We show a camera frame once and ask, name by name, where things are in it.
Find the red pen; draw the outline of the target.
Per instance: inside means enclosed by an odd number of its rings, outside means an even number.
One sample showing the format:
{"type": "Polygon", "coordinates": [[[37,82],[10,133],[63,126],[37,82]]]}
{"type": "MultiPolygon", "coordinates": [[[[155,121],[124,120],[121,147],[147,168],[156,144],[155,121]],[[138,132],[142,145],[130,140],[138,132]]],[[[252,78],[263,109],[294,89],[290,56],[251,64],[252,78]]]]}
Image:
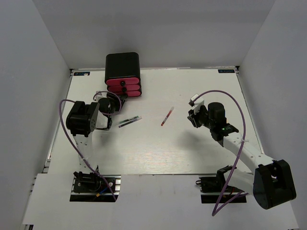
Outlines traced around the red pen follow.
{"type": "Polygon", "coordinates": [[[170,108],[170,110],[168,111],[166,117],[165,117],[164,120],[162,121],[161,126],[163,126],[163,125],[165,124],[165,122],[167,121],[167,119],[169,118],[169,116],[171,115],[171,113],[173,112],[173,110],[174,110],[174,107],[172,106],[172,107],[170,108]]]}

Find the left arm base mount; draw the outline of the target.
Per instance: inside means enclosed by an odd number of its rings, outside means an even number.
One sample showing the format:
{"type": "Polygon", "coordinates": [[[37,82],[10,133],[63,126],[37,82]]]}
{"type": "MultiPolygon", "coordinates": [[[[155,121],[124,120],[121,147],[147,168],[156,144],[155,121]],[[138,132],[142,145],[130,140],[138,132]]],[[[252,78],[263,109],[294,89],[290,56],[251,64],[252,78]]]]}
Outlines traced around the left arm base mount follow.
{"type": "Polygon", "coordinates": [[[104,179],[94,173],[74,172],[71,202],[115,202],[120,193],[121,176],[105,175],[104,179]]]}

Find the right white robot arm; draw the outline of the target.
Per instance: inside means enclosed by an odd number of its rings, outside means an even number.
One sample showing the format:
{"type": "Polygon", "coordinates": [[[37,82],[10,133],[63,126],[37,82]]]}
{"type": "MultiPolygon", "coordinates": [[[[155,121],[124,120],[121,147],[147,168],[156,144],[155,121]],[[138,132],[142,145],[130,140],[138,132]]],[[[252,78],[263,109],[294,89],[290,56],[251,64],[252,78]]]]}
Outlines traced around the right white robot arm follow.
{"type": "Polygon", "coordinates": [[[190,101],[188,120],[194,127],[209,129],[212,138],[237,156],[250,170],[243,172],[234,166],[219,169],[215,177],[200,179],[204,193],[221,192],[224,197],[236,194],[254,196],[263,209],[270,209],[296,198],[290,165],[275,160],[243,139],[238,129],[227,123],[221,103],[204,105],[204,100],[190,101]]]}

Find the pink top drawer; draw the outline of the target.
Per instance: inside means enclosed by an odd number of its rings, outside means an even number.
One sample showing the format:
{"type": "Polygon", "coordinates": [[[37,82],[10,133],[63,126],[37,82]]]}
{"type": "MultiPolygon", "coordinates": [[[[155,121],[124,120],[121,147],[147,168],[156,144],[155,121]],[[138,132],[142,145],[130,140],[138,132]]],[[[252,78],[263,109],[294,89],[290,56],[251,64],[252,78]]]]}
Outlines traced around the pink top drawer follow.
{"type": "Polygon", "coordinates": [[[128,77],[128,78],[112,78],[106,81],[107,86],[126,86],[126,85],[134,85],[140,82],[139,78],[136,77],[128,77]]]}

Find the pink drawer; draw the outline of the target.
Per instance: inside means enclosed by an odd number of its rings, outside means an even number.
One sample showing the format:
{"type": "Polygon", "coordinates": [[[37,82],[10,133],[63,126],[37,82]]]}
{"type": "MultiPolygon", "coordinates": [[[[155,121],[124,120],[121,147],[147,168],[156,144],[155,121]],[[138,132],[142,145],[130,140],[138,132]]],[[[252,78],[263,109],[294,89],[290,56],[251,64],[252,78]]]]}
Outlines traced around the pink drawer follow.
{"type": "Polygon", "coordinates": [[[136,77],[128,77],[128,78],[112,78],[106,81],[107,86],[126,86],[126,85],[134,85],[140,82],[139,78],[136,77]]]}
{"type": "Polygon", "coordinates": [[[130,85],[115,85],[108,86],[107,89],[110,92],[130,92],[130,91],[138,91],[141,88],[139,84],[130,84],[130,85]]]}
{"type": "Polygon", "coordinates": [[[116,95],[119,96],[119,98],[128,98],[128,97],[139,97],[141,96],[142,92],[141,90],[137,90],[137,91],[118,91],[118,92],[114,92],[116,95]]]}

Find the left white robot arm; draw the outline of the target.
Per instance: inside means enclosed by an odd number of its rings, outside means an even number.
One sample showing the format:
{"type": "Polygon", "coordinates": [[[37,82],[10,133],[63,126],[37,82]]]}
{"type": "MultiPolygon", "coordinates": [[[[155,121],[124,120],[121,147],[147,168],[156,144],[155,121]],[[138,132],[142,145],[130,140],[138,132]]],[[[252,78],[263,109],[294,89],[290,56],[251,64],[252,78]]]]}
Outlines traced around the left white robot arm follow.
{"type": "Polygon", "coordinates": [[[100,91],[94,95],[94,101],[86,104],[76,101],[66,118],[66,127],[75,142],[83,173],[98,172],[93,149],[93,132],[108,131],[112,126],[112,116],[117,115],[128,98],[126,93],[117,95],[112,92],[100,91]]]}

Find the pink bottom drawer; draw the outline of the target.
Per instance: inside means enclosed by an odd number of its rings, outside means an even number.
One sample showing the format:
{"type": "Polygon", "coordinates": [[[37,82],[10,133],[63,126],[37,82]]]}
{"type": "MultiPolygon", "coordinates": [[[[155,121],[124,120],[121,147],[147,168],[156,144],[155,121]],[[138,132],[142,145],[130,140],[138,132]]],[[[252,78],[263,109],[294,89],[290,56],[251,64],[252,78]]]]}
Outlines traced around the pink bottom drawer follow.
{"type": "Polygon", "coordinates": [[[137,90],[137,91],[118,91],[118,92],[114,92],[116,95],[119,96],[119,98],[128,98],[128,97],[139,97],[141,96],[142,92],[141,90],[137,90]]]}

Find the green capped pen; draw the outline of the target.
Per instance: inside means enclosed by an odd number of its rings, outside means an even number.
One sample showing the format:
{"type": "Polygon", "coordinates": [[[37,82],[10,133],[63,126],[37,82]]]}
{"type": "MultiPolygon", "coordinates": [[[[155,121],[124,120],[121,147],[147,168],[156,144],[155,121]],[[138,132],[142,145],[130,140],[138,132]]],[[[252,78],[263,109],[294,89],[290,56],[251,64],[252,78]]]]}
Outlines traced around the green capped pen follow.
{"type": "Polygon", "coordinates": [[[134,117],[131,117],[131,118],[122,120],[122,121],[118,122],[118,125],[124,124],[124,123],[126,123],[126,122],[128,122],[128,121],[132,121],[132,120],[134,120],[134,119],[136,119],[136,118],[139,118],[139,116],[134,116],[134,117]]]}

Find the blue pen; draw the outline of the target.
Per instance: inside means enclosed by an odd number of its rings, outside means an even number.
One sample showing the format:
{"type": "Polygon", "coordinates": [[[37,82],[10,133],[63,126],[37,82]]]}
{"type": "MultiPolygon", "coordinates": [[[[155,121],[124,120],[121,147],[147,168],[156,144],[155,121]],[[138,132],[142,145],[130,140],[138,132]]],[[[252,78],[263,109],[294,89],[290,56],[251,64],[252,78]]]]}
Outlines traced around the blue pen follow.
{"type": "Polygon", "coordinates": [[[132,123],[134,123],[134,122],[137,122],[137,121],[139,121],[139,120],[141,120],[141,119],[142,119],[142,117],[137,117],[137,118],[135,118],[135,119],[133,119],[133,120],[130,120],[130,121],[126,122],[126,123],[123,123],[123,124],[119,125],[118,127],[119,127],[119,128],[124,127],[124,126],[126,126],[126,125],[129,125],[129,124],[132,124],[132,123]]]}

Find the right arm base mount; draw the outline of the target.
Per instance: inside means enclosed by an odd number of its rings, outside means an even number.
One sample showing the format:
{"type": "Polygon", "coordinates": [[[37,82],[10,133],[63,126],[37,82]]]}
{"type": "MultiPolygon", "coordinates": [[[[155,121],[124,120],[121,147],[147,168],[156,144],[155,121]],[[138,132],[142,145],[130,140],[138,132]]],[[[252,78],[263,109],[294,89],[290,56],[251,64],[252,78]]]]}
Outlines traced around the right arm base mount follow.
{"type": "MultiPolygon", "coordinates": [[[[219,169],[216,175],[199,177],[195,184],[196,186],[200,187],[202,204],[214,204],[217,201],[226,179],[228,178],[228,176],[225,176],[225,174],[229,173],[231,169],[232,166],[227,165],[219,169]]],[[[225,203],[228,199],[238,194],[239,191],[240,190],[238,188],[228,184],[220,203],[225,203]]]]}

